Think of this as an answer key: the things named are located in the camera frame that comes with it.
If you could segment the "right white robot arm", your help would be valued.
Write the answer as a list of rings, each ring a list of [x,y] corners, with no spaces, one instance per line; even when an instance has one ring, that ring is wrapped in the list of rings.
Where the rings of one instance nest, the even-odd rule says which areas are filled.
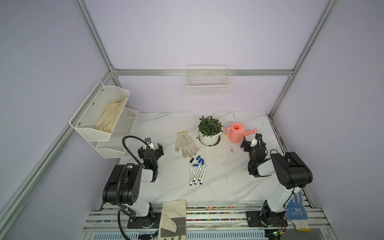
[[[248,172],[255,178],[276,175],[279,183],[272,195],[264,201],[260,211],[246,212],[249,227],[283,227],[287,223],[286,208],[300,189],[313,181],[313,174],[295,152],[270,153],[262,134],[253,140],[243,138],[241,148],[249,153]]]

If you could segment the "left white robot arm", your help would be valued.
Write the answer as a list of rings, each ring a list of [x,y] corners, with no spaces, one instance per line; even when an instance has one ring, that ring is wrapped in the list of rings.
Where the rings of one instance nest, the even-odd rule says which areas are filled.
[[[140,196],[141,183],[153,183],[158,177],[158,159],[164,155],[163,146],[138,150],[144,166],[136,164],[116,165],[104,187],[104,203],[118,206],[130,214],[128,228],[150,228],[158,224],[151,203]]]

